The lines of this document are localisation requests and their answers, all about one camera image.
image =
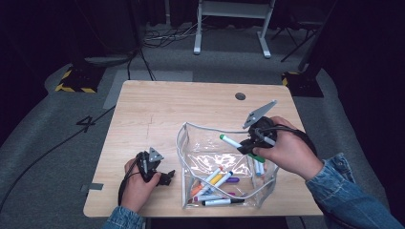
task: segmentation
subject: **hand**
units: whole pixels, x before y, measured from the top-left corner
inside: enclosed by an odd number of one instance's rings
[[[125,174],[131,168],[134,160],[135,159],[132,159],[125,164]],[[134,166],[131,174],[134,175],[128,178],[128,183],[126,185],[124,193],[122,194],[121,206],[137,213],[146,203],[153,189],[158,184],[160,173],[155,173],[152,179],[147,183],[143,181],[137,165]]]
[[[271,120],[275,125],[282,124],[297,129],[282,117],[274,116]],[[315,177],[324,166],[299,136],[287,131],[277,131],[274,147],[268,149],[256,147],[253,153],[273,161],[284,170],[297,174],[304,180]]]

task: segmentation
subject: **denim jacket sleeve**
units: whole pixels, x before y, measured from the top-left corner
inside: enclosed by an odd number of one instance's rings
[[[343,154],[324,160],[324,167],[306,182],[315,201],[354,228],[404,228],[377,199],[355,184]],[[326,217],[329,228],[341,228]]]
[[[102,229],[140,229],[143,217],[124,207],[118,206],[104,223]]]

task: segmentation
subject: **gray carpet floor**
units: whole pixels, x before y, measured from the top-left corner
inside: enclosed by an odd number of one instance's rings
[[[152,71],[189,73],[194,82],[281,85],[281,73],[297,71],[308,45],[281,63],[294,45],[286,32],[270,41],[276,31],[268,31],[266,40],[272,57],[265,59],[255,33],[259,29],[205,31],[200,55],[193,54],[193,36],[165,48],[143,48],[143,52]],[[293,34],[298,39],[303,37],[299,31]],[[56,92],[54,89],[68,67],[69,63],[48,77],[45,82],[48,96],[21,121],[0,149],[0,198],[24,169],[80,130],[82,127],[75,125],[77,121],[88,115],[96,118],[114,104],[110,101],[106,105],[107,98],[118,73],[126,71],[126,64],[108,68],[96,94]],[[139,56],[132,61],[130,71],[132,79],[144,77],[139,72],[146,68]],[[178,79],[173,76],[164,80]],[[293,97],[293,100],[319,157],[343,152],[359,185],[388,206],[384,189],[363,155],[332,80],[327,73],[320,72],[317,81],[325,97]],[[114,110],[87,133],[51,151],[18,181],[0,215],[0,228],[101,227],[106,218],[90,219],[83,215],[86,193],[81,187],[92,182],[113,114]],[[326,228],[322,217],[303,216],[303,219],[307,228]],[[303,228],[298,217],[287,217],[287,222],[291,229]]]

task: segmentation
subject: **person's left hand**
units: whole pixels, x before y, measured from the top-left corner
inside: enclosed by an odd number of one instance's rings
[[[135,159],[131,159],[125,164],[125,174],[130,170],[134,160]],[[137,213],[146,203],[153,189],[158,184],[160,173],[155,173],[152,179],[146,183],[139,173],[138,166],[135,165],[130,175],[124,193],[122,194],[121,206]]]

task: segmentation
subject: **clear plastic pouch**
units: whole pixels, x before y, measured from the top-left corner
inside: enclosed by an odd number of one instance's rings
[[[266,160],[263,174],[256,175],[257,163],[250,156],[242,155],[235,147],[220,139],[220,135],[241,142],[247,139],[247,132],[229,132],[213,128],[184,123],[177,136],[178,156],[182,167],[182,207],[208,207],[201,201],[195,201],[192,192],[199,185],[207,186],[210,196],[243,199],[238,202],[218,206],[247,206],[260,208],[273,192],[276,184],[278,166]],[[214,187],[205,179],[222,167],[220,174],[232,172],[231,177],[239,182],[225,182]]]

